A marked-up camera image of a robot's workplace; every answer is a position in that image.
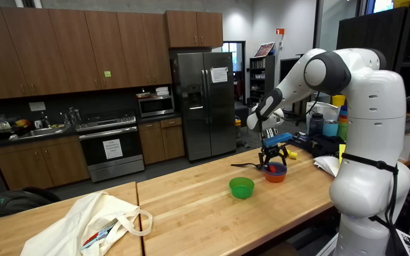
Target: green bowl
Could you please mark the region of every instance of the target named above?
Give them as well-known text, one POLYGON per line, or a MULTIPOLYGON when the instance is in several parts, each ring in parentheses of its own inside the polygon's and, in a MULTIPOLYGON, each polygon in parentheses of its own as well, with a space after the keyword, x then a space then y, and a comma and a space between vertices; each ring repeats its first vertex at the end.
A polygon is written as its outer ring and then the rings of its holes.
POLYGON ((238 176, 229 182, 232 194, 238 199, 246 199, 252 196, 254 182, 248 177, 238 176))

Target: wooden table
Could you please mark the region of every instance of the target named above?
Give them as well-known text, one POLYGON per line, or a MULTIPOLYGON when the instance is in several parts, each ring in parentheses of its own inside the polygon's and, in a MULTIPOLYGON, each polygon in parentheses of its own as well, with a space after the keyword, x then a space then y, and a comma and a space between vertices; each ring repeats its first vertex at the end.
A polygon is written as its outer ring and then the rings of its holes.
POLYGON ((332 177, 309 153, 289 147, 299 156, 288 160, 282 183, 269 183, 254 166, 231 166, 258 162, 258 149, 137 183, 141 207, 154 214, 145 253, 241 254, 332 207, 332 177), (252 197, 231 194, 235 176, 255 182, 252 197))
MULTIPOLYGON (((110 194, 137 204, 135 182, 105 190, 110 194)), ((61 219, 77 199, 73 197, 0 217, 0 254, 20 254, 26 240, 61 219)), ((125 234, 108 250, 108 254, 142 254, 141 238, 125 234)))

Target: microwave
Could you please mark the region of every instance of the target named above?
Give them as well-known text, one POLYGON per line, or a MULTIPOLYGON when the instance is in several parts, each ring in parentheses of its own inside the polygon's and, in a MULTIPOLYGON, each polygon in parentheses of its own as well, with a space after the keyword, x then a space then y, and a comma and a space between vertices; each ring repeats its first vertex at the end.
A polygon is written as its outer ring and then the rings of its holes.
POLYGON ((150 98, 138 99, 140 116, 157 116, 175 112, 175 102, 172 95, 152 95, 150 98))

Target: doorway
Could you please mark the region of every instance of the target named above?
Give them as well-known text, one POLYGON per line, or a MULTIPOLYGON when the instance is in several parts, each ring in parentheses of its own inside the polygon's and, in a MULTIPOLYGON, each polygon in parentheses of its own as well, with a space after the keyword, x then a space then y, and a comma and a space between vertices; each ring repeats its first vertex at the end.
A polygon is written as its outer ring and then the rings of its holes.
POLYGON ((232 52, 234 99, 245 103, 245 41, 224 41, 214 51, 232 52))

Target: stainless steel refrigerator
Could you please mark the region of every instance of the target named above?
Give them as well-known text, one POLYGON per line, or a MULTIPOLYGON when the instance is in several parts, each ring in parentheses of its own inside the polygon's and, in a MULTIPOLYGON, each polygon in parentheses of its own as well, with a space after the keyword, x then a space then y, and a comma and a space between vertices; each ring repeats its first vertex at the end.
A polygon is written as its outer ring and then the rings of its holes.
POLYGON ((172 71, 188 159, 235 150, 232 54, 177 52, 172 71))

